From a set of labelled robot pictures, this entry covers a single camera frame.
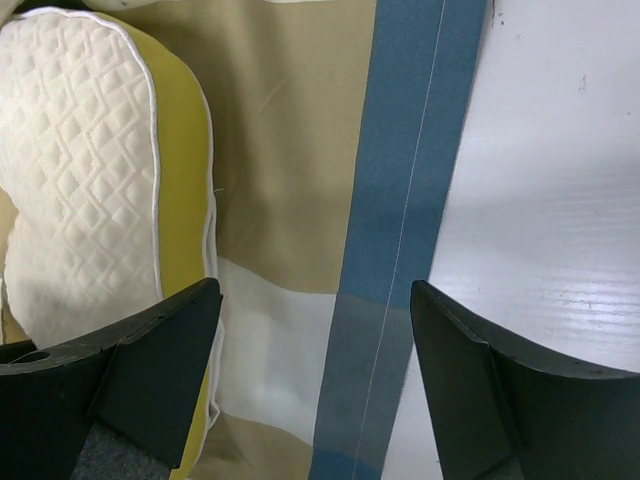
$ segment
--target plaid fabric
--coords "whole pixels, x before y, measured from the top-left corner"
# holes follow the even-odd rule
[[[471,0],[118,14],[192,67],[214,117],[223,414],[194,479],[440,475],[409,288],[429,274],[484,14]]]

